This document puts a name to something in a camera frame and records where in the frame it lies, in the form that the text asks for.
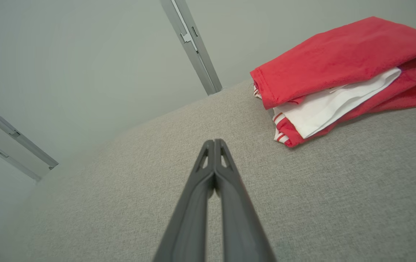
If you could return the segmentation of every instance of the stacked laundry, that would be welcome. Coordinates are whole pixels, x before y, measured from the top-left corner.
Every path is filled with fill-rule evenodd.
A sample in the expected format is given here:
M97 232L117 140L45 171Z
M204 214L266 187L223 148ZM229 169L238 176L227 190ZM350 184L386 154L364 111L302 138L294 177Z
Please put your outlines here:
M416 29L376 17L319 33L251 73L289 147L364 113L416 107Z

